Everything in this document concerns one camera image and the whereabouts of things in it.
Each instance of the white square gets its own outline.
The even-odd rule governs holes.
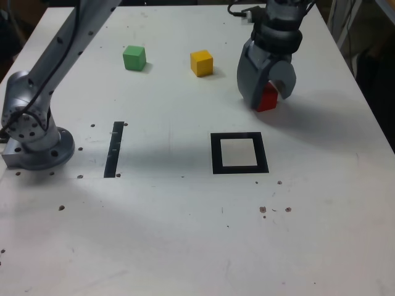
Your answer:
[[[221,151],[224,167],[257,166],[252,139],[221,139]]]

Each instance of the table surface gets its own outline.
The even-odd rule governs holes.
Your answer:
[[[47,10],[8,75],[69,12]],[[20,176],[0,162],[0,295],[394,295],[395,156],[324,21],[305,18],[294,93],[259,115],[236,85],[251,30],[225,6],[115,10],[53,95],[83,151]],[[146,47],[143,73],[127,45]],[[115,121],[122,176],[104,179]],[[270,173],[213,175],[210,134],[246,131]]]

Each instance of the yellow cube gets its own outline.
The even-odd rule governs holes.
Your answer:
[[[197,51],[191,53],[191,69],[197,77],[211,75],[214,60],[208,51]]]

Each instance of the black cable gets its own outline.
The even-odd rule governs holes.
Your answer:
[[[305,15],[307,15],[309,13],[309,11],[311,10],[311,8],[313,8],[313,6],[316,2],[317,2],[317,0],[313,0],[313,2],[310,3],[310,6],[306,9]]]
[[[245,12],[233,12],[233,11],[230,10],[230,8],[233,6],[233,4],[235,4],[236,2],[242,2],[242,1],[244,1],[244,0],[239,0],[239,1],[237,1],[237,0],[230,0],[230,3],[228,5],[228,12],[229,12],[229,14],[233,15],[234,17],[246,17],[247,13],[245,13]]]
[[[331,18],[331,34],[333,35],[333,25],[334,25],[334,20],[335,20],[335,14],[336,14],[336,10],[338,8],[338,0],[335,0],[335,6],[333,8],[333,14],[332,14],[332,18]]]
[[[67,54],[69,53],[69,51],[70,51],[70,49],[71,49],[71,47],[73,45],[74,39],[75,39],[75,37],[77,35],[78,27],[79,27],[79,24],[80,24],[80,9],[81,9],[80,6],[81,6],[81,1],[80,0],[76,0],[76,4],[75,4],[75,22],[74,22],[73,33],[72,33],[70,42],[67,45],[67,48],[66,48],[63,56],[60,58],[60,60],[58,61],[58,63],[54,67],[54,69],[51,71],[51,73],[48,75],[48,77],[44,80],[43,84],[39,87],[39,89],[37,90],[36,94],[33,96],[31,101],[26,105],[26,107],[24,107],[21,111],[14,113],[13,116],[10,117],[10,119],[6,123],[6,125],[3,126],[3,128],[0,130],[0,138],[4,138],[4,135],[6,134],[6,129],[8,129],[13,123],[15,123],[37,101],[37,98],[39,97],[39,95],[41,94],[41,92],[43,91],[45,86],[48,84],[49,80],[52,78],[52,76],[54,76],[56,71],[58,71],[59,67],[62,65],[63,61],[66,59]]]
[[[347,23],[348,56],[349,56],[349,58],[350,58],[350,68],[351,68],[351,73],[352,73],[353,76],[355,75],[355,73],[354,73],[354,67],[352,66],[352,57],[351,57],[351,34],[350,34],[350,23],[351,23],[351,12],[352,12],[352,9],[354,8],[354,5],[355,5],[356,2],[357,2],[357,0],[350,1],[350,10],[349,10],[349,13],[347,14],[347,15],[350,17],[350,19],[349,19],[349,21],[348,21],[348,23]]]

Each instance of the black line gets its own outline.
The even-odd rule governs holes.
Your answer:
[[[115,178],[117,172],[119,150],[121,148],[121,140],[123,133],[123,121],[115,121],[112,128],[112,135],[107,155],[106,168],[104,169],[105,178]]]

